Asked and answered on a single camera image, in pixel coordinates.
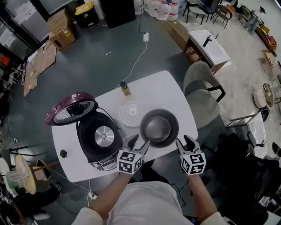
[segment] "gray chair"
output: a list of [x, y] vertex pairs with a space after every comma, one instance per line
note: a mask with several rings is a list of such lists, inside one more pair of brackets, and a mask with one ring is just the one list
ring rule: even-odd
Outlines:
[[215, 18], [215, 20], [214, 20], [213, 23], [216, 22], [216, 19], [217, 19], [218, 17], [221, 17], [221, 18], [223, 19], [223, 22], [224, 22], [224, 21], [227, 22], [226, 25], [224, 26], [224, 29], [225, 29], [225, 27], [226, 27], [227, 24], [228, 24], [228, 21], [232, 18], [232, 11], [231, 11], [228, 7], [226, 7], [226, 6], [224, 6], [224, 5], [219, 5], [219, 6], [216, 8], [215, 13], [217, 14], [217, 16], [216, 16], [216, 18]]
[[[204, 81], [213, 87], [207, 88]], [[218, 89], [222, 94], [215, 99], [210, 91]], [[191, 108], [197, 129], [208, 125], [219, 115], [218, 102], [225, 96], [225, 91], [207, 63], [196, 62], [189, 67], [184, 78], [183, 92]]]

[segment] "concrete floor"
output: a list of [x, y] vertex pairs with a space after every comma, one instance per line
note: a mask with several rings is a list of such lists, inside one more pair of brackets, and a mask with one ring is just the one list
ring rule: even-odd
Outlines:
[[[38, 85], [34, 90], [23, 98], [23, 86], [20, 83], [15, 85], [12, 91], [13, 102], [3, 129], [4, 145], [9, 146], [12, 143], [7, 131], [8, 122], [11, 135], [19, 142], [31, 146], [47, 163], [57, 160], [51, 127], [44, 122], [46, 114], [69, 94], [84, 91], [99, 96], [115, 88], [128, 76], [140, 53], [145, 49], [143, 35], [138, 32], [138, 25], [139, 17], [136, 21], [113, 29], [97, 25], [83, 30], [78, 28], [77, 41], [57, 52], [56, 62], [39, 76]], [[142, 17], [141, 31], [149, 32], [148, 48], [127, 82], [168, 70], [181, 86], [190, 65], [181, 49], [148, 15]], [[179, 187], [186, 182], [176, 152], [156, 160], [153, 168]], [[64, 175], [60, 166], [55, 167], [55, 170]], [[174, 171], [178, 171], [177, 176], [173, 175]], [[92, 179], [92, 191], [102, 190], [114, 176], [115, 174], [112, 174]], [[86, 190], [56, 174], [54, 179], [62, 185], [63, 194], [58, 199], [62, 205], [74, 213], [87, 206]], [[88, 181], [78, 184], [89, 189]], [[190, 208], [191, 204], [184, 209], [185, 215], [194, 215]], [[74, 214], [67, 212], [58, 202], [44, 209], [51, 218], [40, 224], [67, 225], [75, 218]]]
[[[245, 20], [238, 20], [234, 16], [223, 29], [225, 23], [222, 18], [201, 23], [201, 16], [195, 18], [195, 14], [189, 13], [188, 23], [186, 23], [187, 12], [184, 17], [179, 17], [181, 23], [188, 31], [207, 29], [213, 36], [219, 33], [217, 41], [225, 49], [231, 58], [231, 65], [226, 66], [216, 73], [216, 78], [220, 81], [226, 96], [219, 102], [220, 114], [225, 125], [231, 119], [251, 115], [258, 112], [252, 94], [256, 89], [261, 89], [263, 82], [268, 82], [271, 87], [279, 84], [277, 74], [281, 74], [280, 67], [270, 70], [269, 65], [263, 62], [262, 50], [267, 47], [256, 33], [251, 36], [242, 24]], [[275, 90], [275, 97], [281, 97], [280, 88]], [[273, 153], [272, 142], [281, 146], [281, 114], [280, 104], [270, 111], [269, 119], [264, 123], [268, 143], [268, 155], [276, 157]]]

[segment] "open lid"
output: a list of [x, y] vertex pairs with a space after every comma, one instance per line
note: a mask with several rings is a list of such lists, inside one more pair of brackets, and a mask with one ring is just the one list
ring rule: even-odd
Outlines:
[[75, 123], [83, 116], [98, 108], [94, 97], [85, 92], [67, 96], [46, 115], [45, 122], [50, 126]]

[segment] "wall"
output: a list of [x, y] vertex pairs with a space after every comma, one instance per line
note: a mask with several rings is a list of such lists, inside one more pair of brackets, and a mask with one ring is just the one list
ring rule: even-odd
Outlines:
[[265, 9], [263, 21], [278, 44], [276, 52], [278, 59], [281, 60], [281, 8], [275, 0], [238, 0], [238, 6], [240, 4], [245, 5], [249, 10], [259, 9], [260, 6]]

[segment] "faucet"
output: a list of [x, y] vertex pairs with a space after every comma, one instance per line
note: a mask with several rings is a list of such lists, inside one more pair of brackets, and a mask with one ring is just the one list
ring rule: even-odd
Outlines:
[[206, 45], [207, 45], [207, 43], [208, 43], [209, 41], [213, 41], [213, 40], [211, 39], [211, 35], [209, 35], [209, 36], [207, 37], [206, 41], [205, 41], [204, 44], [203, 44], [203, 47], [206, 47]]

